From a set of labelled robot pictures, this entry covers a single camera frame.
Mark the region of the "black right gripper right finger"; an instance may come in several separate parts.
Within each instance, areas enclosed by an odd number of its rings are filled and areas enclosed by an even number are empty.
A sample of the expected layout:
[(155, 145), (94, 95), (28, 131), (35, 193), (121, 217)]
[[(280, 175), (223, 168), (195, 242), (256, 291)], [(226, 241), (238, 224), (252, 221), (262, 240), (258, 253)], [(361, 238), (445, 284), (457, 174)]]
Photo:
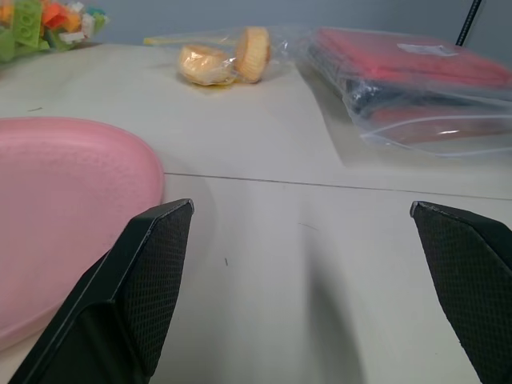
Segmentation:
[(467, 210), (410, 208), (440, 306), (481, 384), (512, 384), (512, 230)]

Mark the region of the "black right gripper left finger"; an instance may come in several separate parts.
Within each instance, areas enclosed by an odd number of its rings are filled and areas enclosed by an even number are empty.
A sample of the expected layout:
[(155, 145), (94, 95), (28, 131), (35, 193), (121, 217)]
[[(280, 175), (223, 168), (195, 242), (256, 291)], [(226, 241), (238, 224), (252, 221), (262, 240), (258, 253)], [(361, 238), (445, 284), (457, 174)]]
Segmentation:
[(149, 384), (178, 300), (193, 213), (184, 198), (133, 217), (8, 384)]

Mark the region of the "pink plastic plate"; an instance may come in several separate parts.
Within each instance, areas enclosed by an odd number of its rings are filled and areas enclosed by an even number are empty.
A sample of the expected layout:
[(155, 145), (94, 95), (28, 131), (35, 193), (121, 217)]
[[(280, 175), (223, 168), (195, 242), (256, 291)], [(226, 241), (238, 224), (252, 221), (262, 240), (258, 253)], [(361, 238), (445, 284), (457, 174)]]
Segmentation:
[(139, 137), (76, 118), (0, 118), (0, 351), (39, 332), (164, 191)]

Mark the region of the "clear bag of red cloths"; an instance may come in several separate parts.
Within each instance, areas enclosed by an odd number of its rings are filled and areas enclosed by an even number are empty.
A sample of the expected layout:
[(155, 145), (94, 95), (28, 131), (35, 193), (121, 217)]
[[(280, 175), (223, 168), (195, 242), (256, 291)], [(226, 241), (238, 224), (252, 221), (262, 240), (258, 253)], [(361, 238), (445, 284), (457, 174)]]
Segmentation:
[(303, 62), (367, 141), (442, 157), (512, 153), (512, 69), (440, 39), (320, 27)]

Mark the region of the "yellow round cake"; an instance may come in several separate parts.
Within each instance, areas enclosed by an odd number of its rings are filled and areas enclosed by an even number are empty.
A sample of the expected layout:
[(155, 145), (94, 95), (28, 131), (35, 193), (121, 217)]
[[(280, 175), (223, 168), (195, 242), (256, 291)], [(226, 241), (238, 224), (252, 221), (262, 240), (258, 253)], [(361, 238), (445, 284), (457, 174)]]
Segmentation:
[(270, 35), (267, 28), (244, 29), (235, 49), (234, 68), (249, 83), (259, 82), (270, 60)]
[(233, 81), (233, 65), (223, 50), (204, 45), (184, 45), (178, 69), (190, 82), (200, 86), (215, 86)]

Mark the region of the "clear bag of yellow cakes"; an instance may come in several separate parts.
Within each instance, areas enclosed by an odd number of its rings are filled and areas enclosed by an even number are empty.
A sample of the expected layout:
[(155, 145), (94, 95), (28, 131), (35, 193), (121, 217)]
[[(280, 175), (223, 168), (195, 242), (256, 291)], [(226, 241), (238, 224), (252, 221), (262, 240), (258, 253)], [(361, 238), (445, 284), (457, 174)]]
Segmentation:
[(306, 30), (300, 26), (244, 26), (148, 37), (146, 46), (166, 49), (169, 67), (195, 86), (257, 84), (291, 69)]

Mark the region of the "bag of colourful building blocks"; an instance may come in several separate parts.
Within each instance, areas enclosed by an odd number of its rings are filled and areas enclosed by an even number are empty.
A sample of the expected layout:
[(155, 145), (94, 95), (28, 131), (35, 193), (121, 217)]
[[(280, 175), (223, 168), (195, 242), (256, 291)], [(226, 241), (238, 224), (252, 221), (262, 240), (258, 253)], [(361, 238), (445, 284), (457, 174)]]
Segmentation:
[(41, 52), (66, 52), (110, 22), (85, 0), (0, 0), (0, 65)]

